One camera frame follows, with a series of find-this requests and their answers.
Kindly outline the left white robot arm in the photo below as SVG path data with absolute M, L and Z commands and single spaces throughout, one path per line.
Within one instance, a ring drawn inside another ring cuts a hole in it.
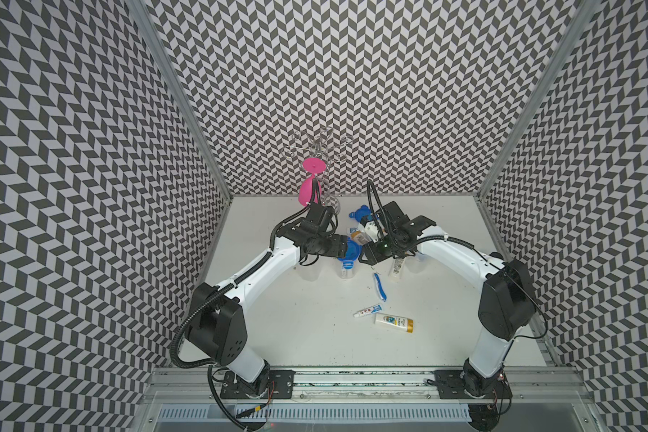
M 217 285 L 198 286 L 170 344 L 172 365 L 183 369 L 224 366 L 249 392 L 262 394 L 269 385 L 270 364 L 248 346 L 246 312 L 303 257 L 345 257 L 347 238 L 337 234 L 337 228 L 334 208 L 312 199 L 277 223 L 268 248 L 237 274 Z

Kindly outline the blue toothbrush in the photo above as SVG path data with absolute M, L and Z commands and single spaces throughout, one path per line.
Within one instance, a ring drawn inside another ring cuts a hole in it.
M 383 289 L 383 285 L 382 285 L 380 275 L 378 275 L 378 273 L 374 272 L 373 273 L 373 280 L 374 280 L 374 287 L 375 287 L 381 301 L 382 302 L 387 302 L 388 297 L 387 297 L 387 294 L 385 293 L 385 291 Z

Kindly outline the white bottle green label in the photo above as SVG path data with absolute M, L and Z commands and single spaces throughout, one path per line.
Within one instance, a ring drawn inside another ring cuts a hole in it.
M 406 317 L 377 313 L 374 322 L 389 328 L 399 329 L 406 333 L 412 333 L 414 331 L 414 321 Z

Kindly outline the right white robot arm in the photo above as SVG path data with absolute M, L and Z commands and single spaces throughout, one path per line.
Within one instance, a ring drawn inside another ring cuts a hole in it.
M 537 338 L 526 328 L 542 311 L 527 266 L 518 259 L 506 261 L 499 253 L 485 254 L 426 216 L 412 219 L 396 202 L 372 210 L 359 226 L 371 239 L 362 248 L 360 263 L 373 266 L 414 257 L 437 263 L 452 275 L 449 281 L 437 282 L 444 305 L 459 288 L 473 289 L 473 306 L 462 309 L 454 327 L 477 329 L 477 340 L 457 378 L 469 398 L 507 392 L 504 362 L 517 339 Z

